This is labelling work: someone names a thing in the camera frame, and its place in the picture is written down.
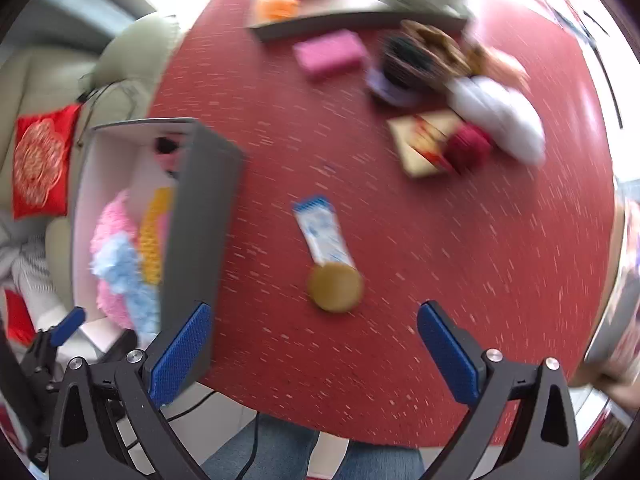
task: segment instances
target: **metal screw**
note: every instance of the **metal screw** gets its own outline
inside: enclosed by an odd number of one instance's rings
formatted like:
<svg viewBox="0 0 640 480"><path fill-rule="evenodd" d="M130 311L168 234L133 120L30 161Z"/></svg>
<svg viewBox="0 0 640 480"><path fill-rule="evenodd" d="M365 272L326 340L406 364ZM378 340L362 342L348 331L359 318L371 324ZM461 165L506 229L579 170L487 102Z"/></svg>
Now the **metal screw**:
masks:
<svg viewBox="0 0 640 480"><path fill-rule="evenodd" d="M486 351L486 358L489 359L489 361L493 361L494 363L499 363L500 361L502 361L502 358L504 356L502 355L502 352L500 352L497 348L489 348Z"/></svg>
<svg viewBox="0 0 640 480"><path fill-rule="evenodd" d="M144 352L136 348L135 350L132 350L127 354L127 361L129 361L130 363L139 363L140 361L142 361L143 355Z"/></svg>
<svg viewBox="0 0 640 480"><path fill-rule="evenodd" d="M545 365L550 370L558 370L558 368L560 367L560 363L555 357L547 357L545 359Z"/></svg>
<svg viewBox="0 0 640 480"><path fill-rule="evenodd" d="M71 359L71 361L69 361L69 368L71 368L72 370L78 370L78 368L81 366L82 366L81 357L74 357L73 359Z"/></svg>

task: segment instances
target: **pink eraser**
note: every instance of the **pink eraser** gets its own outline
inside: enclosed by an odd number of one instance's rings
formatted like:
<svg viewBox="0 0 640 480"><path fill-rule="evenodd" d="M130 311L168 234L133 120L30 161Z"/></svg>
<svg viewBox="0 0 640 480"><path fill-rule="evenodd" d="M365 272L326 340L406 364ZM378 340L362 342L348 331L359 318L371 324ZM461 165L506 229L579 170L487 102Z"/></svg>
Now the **pink eraser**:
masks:
<svg viewBox="0 0 640 480"><path fill-rule="evenodd" d="M318 79L362 66L367 49L355 32L339 30L296 43L293 54L307 76Z"/></svg>

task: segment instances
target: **red table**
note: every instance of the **red table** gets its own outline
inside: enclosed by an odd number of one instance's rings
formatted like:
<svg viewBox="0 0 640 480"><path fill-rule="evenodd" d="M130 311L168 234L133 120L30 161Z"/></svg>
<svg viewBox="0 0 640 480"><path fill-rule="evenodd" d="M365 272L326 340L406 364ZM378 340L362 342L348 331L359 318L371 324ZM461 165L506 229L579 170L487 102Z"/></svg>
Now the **red table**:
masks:
<svg viewBox="0 0 640 480"><path fill-rule="evenodd" d="M574 38L516 2L481 0L476 35L532 76L546 163L494 155L473 176L410 180L384 120L399 114L374 106L358 72L308 84L294 40L263 47L244 30L249 4L212 0L152 109L198 117L248 157L202 382L340 436L441 446L465 410L415 331L426 299L485 348L527 362L554 355L573 370L598 305L613 211L600 105ZM379 36L362 33L372 51ZM430 107L443 102L435 96ZM291 206L317 193L337 209L366 280L350 314L306 297L312 260Z"/></svg>

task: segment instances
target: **jeans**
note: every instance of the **jeans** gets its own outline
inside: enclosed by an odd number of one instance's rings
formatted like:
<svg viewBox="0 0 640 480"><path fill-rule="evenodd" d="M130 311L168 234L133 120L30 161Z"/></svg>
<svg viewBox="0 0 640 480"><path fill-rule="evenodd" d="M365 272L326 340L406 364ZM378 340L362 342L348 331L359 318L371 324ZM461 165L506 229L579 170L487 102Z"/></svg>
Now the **jeans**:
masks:
<svg viewBox="0 0 640 480"><path fill-rule="evenodd" d="M211 480L235 480L251 456L255 419L202 465ZM260 414L255 461L244 480L305 480L319 432ZM418 480L424 473L417 449L351 440L334 480Z"/></svg>

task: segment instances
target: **white plush toy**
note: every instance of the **white plush toy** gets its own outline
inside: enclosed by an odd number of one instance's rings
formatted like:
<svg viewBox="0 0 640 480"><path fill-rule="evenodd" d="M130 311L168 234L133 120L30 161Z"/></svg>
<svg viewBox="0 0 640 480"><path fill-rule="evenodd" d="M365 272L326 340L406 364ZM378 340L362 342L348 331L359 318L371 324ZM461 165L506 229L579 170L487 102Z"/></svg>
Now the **white plush toy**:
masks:
<svg viewBox="0 0 640 480"><path fill-rule="evenodd" d="M449 107L490 134L505 152L524 164L545 160L545 131L524 95L484 76L453 79Z"/></svg>

